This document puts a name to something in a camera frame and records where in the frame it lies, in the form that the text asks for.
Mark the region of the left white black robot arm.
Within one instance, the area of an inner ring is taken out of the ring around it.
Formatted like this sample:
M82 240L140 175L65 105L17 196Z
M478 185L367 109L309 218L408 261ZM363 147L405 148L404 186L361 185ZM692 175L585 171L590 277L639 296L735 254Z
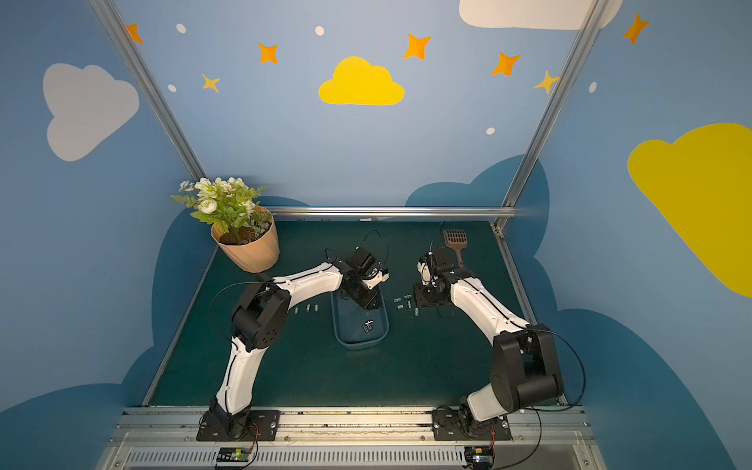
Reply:
M343 292L366 311L382 305L380 285L389 270L368 250L356 248L348 258L335 258L287 276L261 276L250 282L231 315L232 348L219 390L201 421L197 438L237 440L251 429L254 383L268 348L283 333L296 305L318 295Z

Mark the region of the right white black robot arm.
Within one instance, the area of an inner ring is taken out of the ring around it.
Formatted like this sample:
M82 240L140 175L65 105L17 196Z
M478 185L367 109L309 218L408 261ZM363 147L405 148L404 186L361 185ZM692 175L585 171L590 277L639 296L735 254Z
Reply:
M468 395L459 408L461 432L476 438L501 417L551 401L564 383L554 335L532 326L505 307L473 272L454 266L446 249L430 251L417 262L414 285L420 307L451 304L484 334L493 351L490 383Z

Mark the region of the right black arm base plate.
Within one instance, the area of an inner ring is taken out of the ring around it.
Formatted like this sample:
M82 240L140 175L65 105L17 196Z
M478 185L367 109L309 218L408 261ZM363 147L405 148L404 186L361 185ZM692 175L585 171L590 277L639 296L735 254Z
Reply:
M436 441L510 441L511 430L505 416L478 421L464 407L437 407L431 412Z

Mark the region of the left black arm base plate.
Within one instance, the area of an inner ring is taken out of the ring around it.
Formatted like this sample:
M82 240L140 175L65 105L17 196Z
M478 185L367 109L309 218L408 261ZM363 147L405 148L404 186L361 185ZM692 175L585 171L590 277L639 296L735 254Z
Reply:
M206 411L199 422L198 442L273 442L279 427L280 411L250 409L229 416L222 409Z

